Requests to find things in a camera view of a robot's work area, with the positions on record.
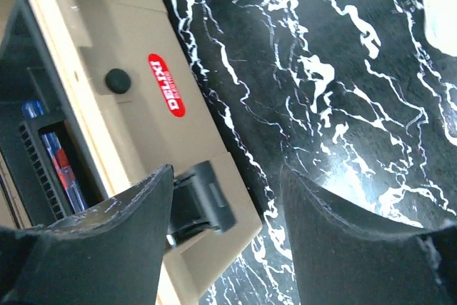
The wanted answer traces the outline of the tan plastic tool box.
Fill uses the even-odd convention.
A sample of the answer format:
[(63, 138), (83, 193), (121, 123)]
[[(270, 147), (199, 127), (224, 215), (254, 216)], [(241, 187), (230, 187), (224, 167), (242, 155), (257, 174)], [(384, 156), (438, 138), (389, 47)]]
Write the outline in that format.
[[(1, 0), (1, 39), (14, 1)], [(154, 304), (197, 304), (261, 221), (163, 1), (28, 1), (104, 186), (103, 201), (164, 164), (173, 167)], [(52, 224), (31, 224), (1, 157), (1, 228)]]

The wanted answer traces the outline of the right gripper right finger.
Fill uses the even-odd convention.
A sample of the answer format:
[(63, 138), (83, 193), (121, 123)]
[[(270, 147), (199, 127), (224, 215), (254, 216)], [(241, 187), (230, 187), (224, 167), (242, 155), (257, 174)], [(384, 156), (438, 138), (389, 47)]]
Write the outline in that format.
[(302, 304), (454, 304), (456, 223), (379, 216), (290, 166), (281, 198)]

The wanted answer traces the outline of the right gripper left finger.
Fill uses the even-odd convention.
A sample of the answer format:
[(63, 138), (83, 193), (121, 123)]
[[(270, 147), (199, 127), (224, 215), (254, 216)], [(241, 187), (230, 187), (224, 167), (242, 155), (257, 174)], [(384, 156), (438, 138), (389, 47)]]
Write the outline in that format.
[(1, 228), (3, 304), (154, 304), (174, 170), (50, 226)]

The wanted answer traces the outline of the black tool box tray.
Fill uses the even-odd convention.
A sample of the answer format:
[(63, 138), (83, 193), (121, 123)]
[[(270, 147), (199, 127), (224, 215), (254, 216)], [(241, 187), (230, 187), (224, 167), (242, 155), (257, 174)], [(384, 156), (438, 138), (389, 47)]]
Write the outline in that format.
[(106, 192), (28, 0), (6, 10), (1, 39), (1, 157), (32, 225), (74, 214), (43, 141), (55, 134), (88, 206)]

